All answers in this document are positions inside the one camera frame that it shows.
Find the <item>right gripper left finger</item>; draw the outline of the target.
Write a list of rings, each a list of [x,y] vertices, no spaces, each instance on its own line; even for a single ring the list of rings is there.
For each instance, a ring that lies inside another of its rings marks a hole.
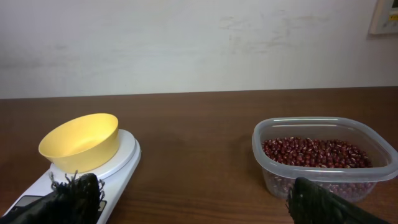
[[[3,224],[95,224],[105,196],[105,182],[93,173],[65,176],[57,182],[50,174],[52,192],[1,217]]]

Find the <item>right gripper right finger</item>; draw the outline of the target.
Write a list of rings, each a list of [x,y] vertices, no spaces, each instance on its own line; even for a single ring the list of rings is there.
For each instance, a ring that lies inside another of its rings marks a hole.
[[[286,202],[295,224],[387,224],[304,177],[296,178]]]

